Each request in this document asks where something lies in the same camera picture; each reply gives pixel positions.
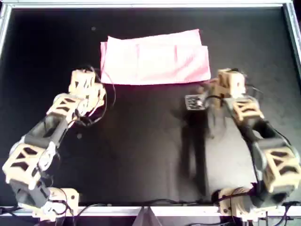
aluminum frame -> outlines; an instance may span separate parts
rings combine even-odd
[[[301,34],[296,13],[291,0],[3,0],[0,13],[0,58],[5,43],[11,11],[14,8],[259,8],[283,7],[288,25],[294,56],[301,80]],[[214,206],[155,206],[151,207],[156,216],[220,217]],[[91,207],[83,216],[137,216],[141,207]],[[262,213],[261,217],[280,217],[285,208],[278,207]],[[28,209],[14,212],[18,216],[31,216]],[[301,217],[301,207],[291,207],[287,213],[291,217]]]

black cable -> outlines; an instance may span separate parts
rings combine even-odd
[[[235,219],[234,219],[234,217],[233,217],[232,197],[233,197],[233,193],[234,193],[236,190],[237,190],[237,188],[234,189],[234,191],[232,192],[231,197],[230,197],[230,211],[231,211],[231,217],[232,217],[232,220],[233,220],[233,222],[234,222],[235,225],[237,225],[237,224],[236,224],[236,221],[235,221]]]
[[[231,199],[231,198],[234,198],[234,197],[240,197],[240,196],[247,196],[247,195],[250,195],[249,192],[244,192],[244,193],[238,193],[238,194],[232,194],[232,195],[227,195],[227,196],[224,196],[216,201],[214,201],[214,204],[218,204],[219,202],[221,201],[224,201],[226,199]]]
[[[89,209],[90,207],[94,207],[94,206],[104,206],[103,204],[92,204],[92,205],[89,205],[89,206],[86,206],[85,208],[83,208],[76,216],[75,216],[75,220],[73,222],[73,225],[76,226],[78,220],[79,220],[79,217],[80,215],[85,212],[87,209]]]
[[[209,100],[209,99],[212,99],[212,98],[216,98],[216,99],[219,99],[220,101],[223,101],[223,97],[220,97],[220,96],[217,96],[217,95],[209,95],[205,98],[204,100],[204,103],[203,103],[203,106],[206,107],[206,102]]]
[[[275,130],[280,136],[282,136],[282,138],[285,139],[289,145],[292,145],[291,142],[290,142],[290,140],[287,139],[286,136],[284,136],[282,133],[280,133],[277,129],[274,128],[274,130]]]
[[[285,225],[287,224],[287,213],[290,209],[291,206],[295,206],[297,204],[301,204],[301,202],[298,202],[298,201],[292,201],[292,202],[288,202],[288,203],[285,203],[284,206],[285,206],[285,212],[284,212],[284,215],[282,216],[281,220],[275,224],[275,226],[280,226],[282,224],[283,221],[285,221]]]

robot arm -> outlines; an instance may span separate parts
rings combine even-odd
[[[33,210],[34,217],[55,220],[77,212],[79,194],[71,188],[46,187],[41,174],[46,171],[68,129],[79,117],[89,116],[104,104],[106,91],[95,82],[95,73],[72,72],[68,94],[59,94],[46,116],[13,145],[2,169],[18,205]]]
[[[243,217],[282,204],[301,181],[298,152],[264,118],[258,101],[245,94],[245,77],[238,70],[219,70],[211,91],[223,98],[222,102],[240,130],[251,152],[257,179],[257,174],[262,174],[251,196],[232,199],[232,214]],[[220,100],[215,100],[214,105],[219,108]],[[243,192],[248,189],[223,189],[219,198]],[[229,200],[221,201],[220,206],[229,208]]]

black table surface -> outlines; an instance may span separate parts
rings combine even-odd
[[[266,118],[301,150],[300,87],[281,8],[14,9],[0,63],[0,165],[53,98],[67,91],[73,69],[99,67],[100,42],[108,35],[126,39],[196,28],[208,46],[213,77],[220,68],[243,70],[264,92]],[[112,87],[106,87],[112,103]],[[186,120],[183,97],[197,87],[116,86],[116,104],[101,122],[69,130],[54,186],[77,189],[82,202],[128,203],[209,199],[218,188],[253,182],[248,150],[230,121],[223,138],[204,142],[203,115]],[[236,134],[229,137],[228,130]],[[235,144],[223,145],[225,139]],[[0,205],[15,204],[3,173],[0,190]],[[300,196],[297,191],[291,199]]]

pink towel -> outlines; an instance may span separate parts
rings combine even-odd
[[[210,79],[198,30],[101,43],[103,83],[151,85]]]

